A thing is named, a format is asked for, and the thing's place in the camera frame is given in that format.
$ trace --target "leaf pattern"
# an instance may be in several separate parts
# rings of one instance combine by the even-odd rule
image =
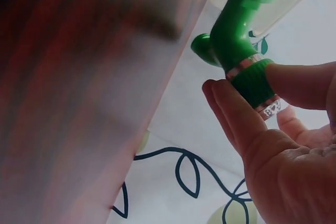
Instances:
[[[268,45],[265,37],[261,41],[261,53],[264,55],[268,51]]]
[[[128,195],[127,195],[127,187],[126,183],[122,184],[122,193],[123,193],[123,200],[124,200],[124,211],[120,211],[116,206],[112,207],[112,210],[115,211],[120,217],[127,219],[128,217]]]
[[[187,158],[189,159],[189,161],[191,162],[191,164],[194,167],[195,170],[195,176],[196,176],[196,189],[195,191],[191,191],[182,181],[181,179],[181,174],[180,174],[180,169],[181,169],[181,164],[182,161]],[[181,186],[181,188],[190,196],[192,196],[193,198],[197,199],[198,195],[200,194],[200,189],[201,189],[201,176],[199,175],[199,170],[197,167],[197,164],[195,162],[195,159],[188,157],[187,155],[183,154],[181,155],[181,157],[178,159],[177,163],[176,163],[176,167],[175,167],[175,176],[176,176],[176,180],[178,182],[178,184]]]

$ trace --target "green plastic tap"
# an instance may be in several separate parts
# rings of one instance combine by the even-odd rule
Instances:
[[[280,110],[279,97],[267,82],[266,65],[253,47],[248,32],[261,4],[272,0],[228,0],[210,34],[192,42],[192,50],[208,64],[224,69],[226,79],[264,118]]]

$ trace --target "green faucet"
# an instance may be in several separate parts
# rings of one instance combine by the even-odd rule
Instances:
[[[224,69],[226,79],[264,120],[280,110],[280,100],[266,79],[272,60],[255,50],[248,32],[261,4],[271,1],[228,0],[211,33],[197,36],[191,45],[206,63]]]

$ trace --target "metal ring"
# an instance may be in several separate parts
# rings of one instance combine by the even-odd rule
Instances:
[[[240,72],[242,72],[244,69],[247,69],[254,63],[263,60],[264,58],[260,54],[252,55],[244,60],[242,60],[235,68],[231,69],[226,74],[226,79],[231,81],[233,78],[235,78]]]
[[[277,94],[255,108],[255,111],[257,111],[264,120],[267,120],[272,116],[276,115],[280,110],[280,97]]]

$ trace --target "tap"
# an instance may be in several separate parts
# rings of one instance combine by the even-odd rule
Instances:
[[[198,35],[191,44],[206,63],[224,70],[226,79],[264,120],[280,111],[280,97],[265,74],[273,61],[256,51],[248,32],[260,6],[272,1],[228,0],[210,34]]]

